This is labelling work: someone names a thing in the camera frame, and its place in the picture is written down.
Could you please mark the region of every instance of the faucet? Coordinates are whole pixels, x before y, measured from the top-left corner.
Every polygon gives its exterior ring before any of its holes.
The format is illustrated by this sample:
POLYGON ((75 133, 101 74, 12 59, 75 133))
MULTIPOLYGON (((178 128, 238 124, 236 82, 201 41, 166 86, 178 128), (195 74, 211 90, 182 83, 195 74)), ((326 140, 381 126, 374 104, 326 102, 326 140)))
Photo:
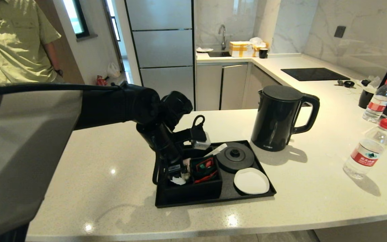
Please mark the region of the faucet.
POLYGON ((225 41, 225 34, 226 34, 226 29, 225 29, 225 25, 221 25, 219 27, 219 34, 221 34, 222 32, 222 29, 223 29, 223 36, 222 36, 222 50, 225 50, 226 49, 226 41, 225 41))

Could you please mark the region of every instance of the refrigerator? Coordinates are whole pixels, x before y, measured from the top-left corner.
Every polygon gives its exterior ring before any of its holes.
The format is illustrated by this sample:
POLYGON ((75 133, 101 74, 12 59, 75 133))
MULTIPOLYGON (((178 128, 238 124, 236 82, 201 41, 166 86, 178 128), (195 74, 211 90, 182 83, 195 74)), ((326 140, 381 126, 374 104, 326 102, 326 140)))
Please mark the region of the refrigerator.
POLYGON ((183 93, 195 105, 192 0, 126 0, 144 87, 163 98, 183 93))

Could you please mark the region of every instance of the black electric kettle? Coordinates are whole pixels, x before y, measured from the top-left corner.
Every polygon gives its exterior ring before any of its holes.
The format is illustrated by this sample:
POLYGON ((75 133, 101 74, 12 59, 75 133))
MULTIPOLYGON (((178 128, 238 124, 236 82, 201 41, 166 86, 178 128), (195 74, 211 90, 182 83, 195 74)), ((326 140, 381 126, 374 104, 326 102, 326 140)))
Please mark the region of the black electric kettle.
POLYGON ((259 95, 261 100, 252 133, 252 142, 257 147, 283 150, 293 133, 307 132, 313 126, 319 111, 318 97, 280 85, 264 87, 259 95), (303 103, 310 103, 313 110, 306 125, 295 127, 303 103))

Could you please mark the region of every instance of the kitchen sink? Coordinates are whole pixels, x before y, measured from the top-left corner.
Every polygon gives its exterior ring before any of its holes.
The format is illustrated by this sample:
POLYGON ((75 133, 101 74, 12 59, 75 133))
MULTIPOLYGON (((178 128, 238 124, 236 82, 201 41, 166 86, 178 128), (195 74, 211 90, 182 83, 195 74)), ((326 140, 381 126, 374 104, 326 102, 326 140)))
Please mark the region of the kitchen sink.
POLYGON ((231 57, 231 54, 228 51, 222 52, 209 52, 210 57, 231 57))

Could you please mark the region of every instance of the window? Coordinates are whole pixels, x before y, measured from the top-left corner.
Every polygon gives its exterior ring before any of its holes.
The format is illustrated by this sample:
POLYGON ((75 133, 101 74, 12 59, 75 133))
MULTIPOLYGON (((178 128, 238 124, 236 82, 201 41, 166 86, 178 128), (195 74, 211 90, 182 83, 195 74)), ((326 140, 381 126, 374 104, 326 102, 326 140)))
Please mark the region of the window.
POLYGON ((107 1, 107 6, 109 7, 109 14, 110 14, 110 19, 111 19, 112 25, 113 25, 114 35, 116 36, 116 40, 120 41, 120 35, 119 35, 119 31, 117 29, 116 17, 114 15, 114 8, 113 8, 112 0, 106 0, 106 1, 107 1))
POLYGON ((89 36, 89 30, 87 29, 79 0, 63 0, 63 4, 67 9, 77 39, 89 36))

